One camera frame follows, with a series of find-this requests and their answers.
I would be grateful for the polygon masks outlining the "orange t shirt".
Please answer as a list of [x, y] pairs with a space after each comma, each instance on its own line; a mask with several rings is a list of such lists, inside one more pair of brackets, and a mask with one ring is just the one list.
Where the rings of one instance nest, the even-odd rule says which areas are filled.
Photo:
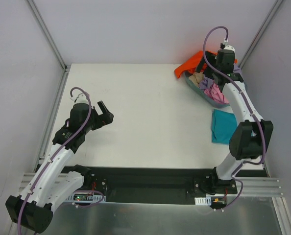
[[[217, 55], [216, 52], [211, 52], [211, 51], [206, 51], [206, 55], [208, 58], [208, 61], [214, 66], [215, 65], [215, 56]], [[193, 74], [196, 70], [196, 67], [199, 65], [201, 60], [203, 60], [203, 51], [199, 51], [196, 54], [194, 54], [191, 58], [189, 58], [184, 64], [180, 65], [174, 70], [174, 75], [177, 79], [180, 78], [180, 76], [184, 72], [188, 72], [189, 74]], [[213, 79], [212, 77], [212, 70], [208, 67], [206, 63], [203, 64], [202, 69], [200, 72], [203, 72], [203, 74], [208, 77]]]

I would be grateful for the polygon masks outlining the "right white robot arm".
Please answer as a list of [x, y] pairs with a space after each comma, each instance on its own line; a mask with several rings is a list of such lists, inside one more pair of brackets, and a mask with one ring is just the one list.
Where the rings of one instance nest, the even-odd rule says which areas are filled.
[[200, 188], [221, 193], [245, 164], [263, 163], [269, 145], [273, 124], [264, 120], [255, 110], [245, 87], [242, 75], [234, 71], [235, 53], [226, 47], [218, 50], [210, 63], [209, 53], [203, 52], [202, 62], [212, 70], [219, 90], [229, 101], [237, 121], [237, 129], [229, 141], [229, 154], [215, 167], [210, 176], [200, 183]]

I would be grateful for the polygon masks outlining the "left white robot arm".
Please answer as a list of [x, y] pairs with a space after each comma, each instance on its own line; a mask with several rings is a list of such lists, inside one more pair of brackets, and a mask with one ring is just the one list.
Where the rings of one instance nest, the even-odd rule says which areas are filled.
[[87, 101], [77, 101], [64, 125], [55, 133], [48, 156], [32, 180], [19, 193], [10, 195], [5, 202], [12, 222], [18, 228], [25, 227], [36, 233], [43, 233], [50, 225], [54, 212], [74, 191], [92, 189], [92, 173], [87, 167], [75, 165], [66, 178], [55, 182], [66, 163], [75, 156], [85, 137], [111, 124], [114, 115], [102, 101], [98, 103], [102, 113]]

